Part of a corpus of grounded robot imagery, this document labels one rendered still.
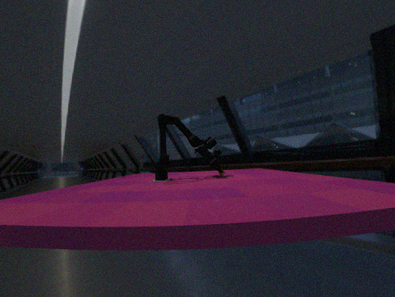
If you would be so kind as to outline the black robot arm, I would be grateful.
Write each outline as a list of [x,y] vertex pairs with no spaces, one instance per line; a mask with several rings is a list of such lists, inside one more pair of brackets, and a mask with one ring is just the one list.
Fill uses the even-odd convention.
[[165,167],[168,166],[169,161],[169,155],[167,155],[166,152],[166,124],[175,124],[180,131],[187,137],[188,142],[196,148],[199,145],[198,148],[194,149],[195,153],[199,152],[201,156],[205,155],[208,150],[214,147],[217,142],[215,139],[208,137],[205,141],[201,140],[199,137],[196,135],[192,134],[188,128],[179,120],[178,117],[173,117],[170,115],[165,115],[165,114],[159,114],[158,117],[158,126],[159,126],[159,136],[160,136],[160,155],[159,155],[159,161],[158,164],[156,165],[156,170],[155,171],[155,181],[163,181],[168,179],[168,172],[166,172]]

